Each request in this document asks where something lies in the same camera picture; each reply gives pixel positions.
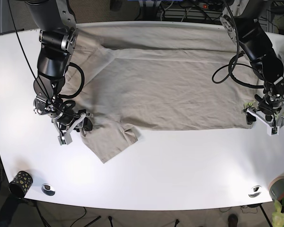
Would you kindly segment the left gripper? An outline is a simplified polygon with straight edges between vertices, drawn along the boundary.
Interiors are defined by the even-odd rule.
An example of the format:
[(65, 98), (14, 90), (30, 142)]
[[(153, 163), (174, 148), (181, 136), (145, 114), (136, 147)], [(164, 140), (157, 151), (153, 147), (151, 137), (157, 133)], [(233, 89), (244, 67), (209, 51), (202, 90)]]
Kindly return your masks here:
[(280, 96), (274, 97), (255, 95), (255, 100), (244, 104), (242, 113), (246, 116), (247, 125), (253, 125), (256, 120), (265, 124), (269, 136), (278, 135), (284, 119), (284, 101)]

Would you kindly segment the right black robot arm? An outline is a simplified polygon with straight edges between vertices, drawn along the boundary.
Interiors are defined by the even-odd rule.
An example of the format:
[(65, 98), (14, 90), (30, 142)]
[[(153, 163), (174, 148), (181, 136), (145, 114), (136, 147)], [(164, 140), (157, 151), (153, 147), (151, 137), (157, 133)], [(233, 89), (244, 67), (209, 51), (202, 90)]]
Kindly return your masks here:
[[(59, 133), (61, 145), (72, 142), (71, 132), (84, 134), (93, 129), (91, 114), (85, 109), (75, 112), (74, 98), (84, 87), (85, 75), (77, 64), (71, 62), (77, 37), (76, 17), (67, 0), (26, 0), (31, 16), (40, 29), (41, 50), (34, 75), (34, 112), (48, 115)], [(65, 73), (69, 67), (80, 73), (81, 83), (72, 95), (61, 94)]]

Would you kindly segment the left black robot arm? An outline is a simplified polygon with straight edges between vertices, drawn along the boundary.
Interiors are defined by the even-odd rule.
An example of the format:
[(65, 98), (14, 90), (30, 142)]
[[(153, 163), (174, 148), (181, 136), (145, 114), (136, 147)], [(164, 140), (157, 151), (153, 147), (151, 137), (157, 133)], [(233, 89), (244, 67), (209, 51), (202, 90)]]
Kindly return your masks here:
[[(248, 125), (260, 120), (267, 126), (268, 135), (277, 135), (284, 119), (284, 65), (259, 22), (270, 2), (225, 0), (223, 3), (220, 22), (237, 47), (236, 55), (226, 65), (227, 77), (241, 86), (263, 90), (263, 96), (255, 95), (257, 105), (254, 102), (246, 103), (242, 112)], [(234, 76), (238, 59), (243, 56), (249, 60), (248, 67), (263, 82), (262, 85), (248, 84)]]

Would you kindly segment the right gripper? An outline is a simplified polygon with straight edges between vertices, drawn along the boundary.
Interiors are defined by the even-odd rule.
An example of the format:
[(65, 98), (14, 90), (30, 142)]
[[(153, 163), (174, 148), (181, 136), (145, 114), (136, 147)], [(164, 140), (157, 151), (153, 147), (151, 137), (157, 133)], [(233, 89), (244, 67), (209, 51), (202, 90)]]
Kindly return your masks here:
[(93, 130), (91, 122), (92, 114), (87, 113), (85, 109), (74, 113), (72, 109), (66, 113), (58, 111), (51, 114), (51, 120), (58, 131), (58, 141), (60, 145), (68, 145), (72, 142), (71, 132), (76, 131), (85, 137), (89, 131)]

